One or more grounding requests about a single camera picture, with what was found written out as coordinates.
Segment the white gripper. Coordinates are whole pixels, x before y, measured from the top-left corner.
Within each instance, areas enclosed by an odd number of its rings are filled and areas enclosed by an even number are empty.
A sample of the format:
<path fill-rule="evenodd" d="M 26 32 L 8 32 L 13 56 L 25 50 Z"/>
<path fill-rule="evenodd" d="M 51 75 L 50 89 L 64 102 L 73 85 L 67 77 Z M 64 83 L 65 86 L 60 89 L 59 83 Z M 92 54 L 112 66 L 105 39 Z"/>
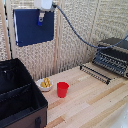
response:
<path fill-rule="evenodd" d="M 52 9 L 52 0 L 34 0 L 34 6 L 42 11 L 50 11 Z M 42 26 L 45 12 L 40 11 L 38 17 L 38 25 Z"/>

